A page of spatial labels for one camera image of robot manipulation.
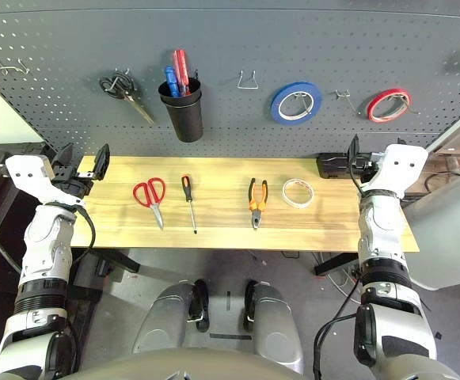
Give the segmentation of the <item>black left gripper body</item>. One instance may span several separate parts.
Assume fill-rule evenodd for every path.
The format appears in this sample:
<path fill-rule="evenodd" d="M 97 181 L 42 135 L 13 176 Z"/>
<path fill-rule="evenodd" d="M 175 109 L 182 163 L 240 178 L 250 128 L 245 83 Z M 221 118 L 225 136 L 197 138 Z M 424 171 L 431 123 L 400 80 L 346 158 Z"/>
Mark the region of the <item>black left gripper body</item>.
<path fill-rule="evenodd" d="M 83 199 L 89 195 L 96 175 L 93 171 L 79 172 L 73 165 L 61 165 L 56 162 L 53 165 L 55 177 L 52 184 L 66 194 Z"/>

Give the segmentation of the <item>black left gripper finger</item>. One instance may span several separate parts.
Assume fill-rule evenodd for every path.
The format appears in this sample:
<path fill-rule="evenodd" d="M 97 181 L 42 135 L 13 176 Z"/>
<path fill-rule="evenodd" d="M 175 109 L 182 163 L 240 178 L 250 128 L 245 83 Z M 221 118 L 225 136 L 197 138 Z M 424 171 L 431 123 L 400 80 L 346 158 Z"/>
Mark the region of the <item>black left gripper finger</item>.
<path fill-rule="evenodd" d="M 109 145 L 104 144 L 96 154 L 93 167 L 93 180 L 102 181 L 110 163 Z"/>
<path fill-rule="evenodd" d="M 53 158 L 53 166 L 69 166 L 73 157 L 73 143 L 62 147 Z"/>

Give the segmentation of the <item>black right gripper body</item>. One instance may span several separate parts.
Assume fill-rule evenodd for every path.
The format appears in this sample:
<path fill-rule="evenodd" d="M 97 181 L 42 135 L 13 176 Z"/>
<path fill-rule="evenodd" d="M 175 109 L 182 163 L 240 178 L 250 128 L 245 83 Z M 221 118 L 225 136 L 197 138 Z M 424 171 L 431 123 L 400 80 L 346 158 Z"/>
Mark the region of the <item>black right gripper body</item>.
<path fill-rule="evenodd" d="M 362 184 L 369 182 L 378 172 L 378 163 L 383 156 L 383 152 L 359 153 L 356 155 L 355 168 Z"/>

